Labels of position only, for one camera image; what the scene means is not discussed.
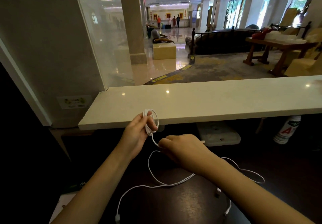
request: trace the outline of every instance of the white countertop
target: white countertop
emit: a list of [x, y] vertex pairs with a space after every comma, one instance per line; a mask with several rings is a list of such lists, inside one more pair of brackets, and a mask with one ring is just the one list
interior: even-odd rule
[[322, 113], [322, 75], [111, 87], [78, 126], [125, 127], [148, 108], [160, 124]]

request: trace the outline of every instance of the red object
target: red object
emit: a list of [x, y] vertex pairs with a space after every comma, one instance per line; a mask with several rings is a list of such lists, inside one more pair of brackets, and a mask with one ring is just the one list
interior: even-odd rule
[[266, 33], [270, 33], [273, 29], [265, 28], [262, 32], [258, 32], [252, 35], [253, 39], [264, 40]]

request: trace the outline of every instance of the right hand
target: right hand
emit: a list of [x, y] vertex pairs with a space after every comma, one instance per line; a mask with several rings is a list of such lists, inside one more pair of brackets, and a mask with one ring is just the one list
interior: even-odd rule
[[197, 175], [205, 174], [204, 162], [215, 156], [192, 134], [167, 136], [159, 141], [159, 147], [171, 160]]

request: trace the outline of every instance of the wooden table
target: wooden table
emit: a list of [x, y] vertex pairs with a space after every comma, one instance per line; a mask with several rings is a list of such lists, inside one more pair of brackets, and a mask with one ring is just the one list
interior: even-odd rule
[[[270, 51], [271, 47], [276, 47], [279, 50], [283, 51], [282, 56], [278, 63], [275, 65], [273, 70], [270, 70], [269, 73], [276, 75], [276, 76], [282, 76], [282, 69], [283, 64], [285, 62], [285, 59], [287, 57], [287, 53], [292, 50], [301, 50], [299, 54], [299, 59], [303, 58], [306, 51], [310, 48], [313, 48], [317, 45], [317, 43], [303, 43], [303, 44], [293, 44], [293, 43], [286, 43], [276, 40], [259, 40], [259, 39], [252, 39], [251, 37], [246, 38], [247, 42], [252, 43], [251, 50], [249, 51], [249, 54], [247, 56], [247, 59], [243, 61], [243, 63], [253, 66], [254, 63], [252, 62], [252, 59], [258, 59], [257, 61], [263, 63], [263, 64], [269, 64], [267, 61], [268, 58], [268, 52]], [[266, 45], [265, 51], [262, 56], [253, 56], [253, 52], [255, 49], [255, 44], [262, 44]]]

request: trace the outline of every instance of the forearm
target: forearm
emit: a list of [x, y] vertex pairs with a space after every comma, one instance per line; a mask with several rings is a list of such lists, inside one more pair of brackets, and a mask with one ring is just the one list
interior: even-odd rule
[[229, 195], [256, 223], [312, 223], [215, 154], [204, 161], [203, 168], [204, 177]]
[[116, 146], [52, 224], [98, 223], [128, 164], [127, 154], [124, 154], [122, 149]]

